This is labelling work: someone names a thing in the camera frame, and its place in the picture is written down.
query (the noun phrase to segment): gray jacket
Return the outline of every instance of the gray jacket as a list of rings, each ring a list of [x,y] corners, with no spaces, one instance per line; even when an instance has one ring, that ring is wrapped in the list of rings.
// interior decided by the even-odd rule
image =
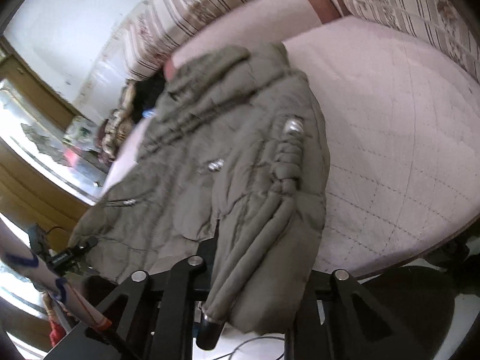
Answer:
[[[242,331],[285,332],[325,224],[330,157],[306,75],[283,45],[227,47],[182,67],[157,101],[138,165],[80,220],[87,262],[118,282],[219,239],[203,306]]]

